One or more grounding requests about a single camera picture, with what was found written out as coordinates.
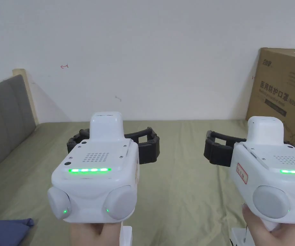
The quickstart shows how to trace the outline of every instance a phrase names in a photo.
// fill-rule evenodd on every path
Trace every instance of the cardboard box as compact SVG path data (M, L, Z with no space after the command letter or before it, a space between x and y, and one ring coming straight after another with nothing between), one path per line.
M261 49L246 120L254 115L280 119L295 146L295 50Z

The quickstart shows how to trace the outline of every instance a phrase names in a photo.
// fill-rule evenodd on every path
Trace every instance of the white handheld device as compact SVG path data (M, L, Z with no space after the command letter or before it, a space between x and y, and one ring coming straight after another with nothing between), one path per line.
M48 199L54 215L70 223L116 223L129 218L137 201L138 144L124 137L118 112L96 113L82 140L52 174ZM132 244L122 226L120 246Z
M278 223L295 224L295 147L284 144L283 137L279 119L252 117L247 139L210 131L206 138L204 156L213 164L230 166L240 194L269 231ZM226 145L215 138L226 140ZM232 243L255 245L249 230L240 228L232 229Z

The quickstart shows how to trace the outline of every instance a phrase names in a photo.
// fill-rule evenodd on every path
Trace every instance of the white wall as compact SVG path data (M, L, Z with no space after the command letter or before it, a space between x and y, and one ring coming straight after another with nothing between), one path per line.
M40 122L244 118L264 46L295 48L295 1L0 0L0 80L27 70Z

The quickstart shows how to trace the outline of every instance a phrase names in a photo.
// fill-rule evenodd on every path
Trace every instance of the green led light strip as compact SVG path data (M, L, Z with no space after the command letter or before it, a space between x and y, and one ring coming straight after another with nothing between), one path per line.
M295 174L295 170L280 170L280 172L285 174Z
M111 168L82 168L82 169L69 169L70 173L87 173L87 172L108 172Z

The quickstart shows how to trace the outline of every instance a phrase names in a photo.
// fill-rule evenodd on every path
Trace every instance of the hand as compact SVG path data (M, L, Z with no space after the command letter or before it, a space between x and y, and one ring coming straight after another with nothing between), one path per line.
M72 246L119 246L121 223L70 225Z
M243 205L242 213L256 246L295 245L295 225L280 224L279 229L269 232L261 219L254 215L246 204Z

